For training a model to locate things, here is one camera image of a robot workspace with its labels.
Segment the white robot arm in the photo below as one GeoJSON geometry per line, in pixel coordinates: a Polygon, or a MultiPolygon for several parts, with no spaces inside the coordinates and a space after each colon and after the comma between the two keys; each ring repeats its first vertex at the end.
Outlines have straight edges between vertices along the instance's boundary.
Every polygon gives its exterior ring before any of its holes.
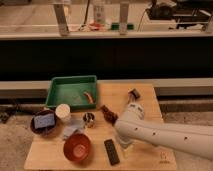
{"type": "Polygon", "coordinates": [[[131,102],[116,120],[114,128],[123,148],[136,139],[213,160],[213,126],[158,123],[144,116],[144,108],[131,102]]]}

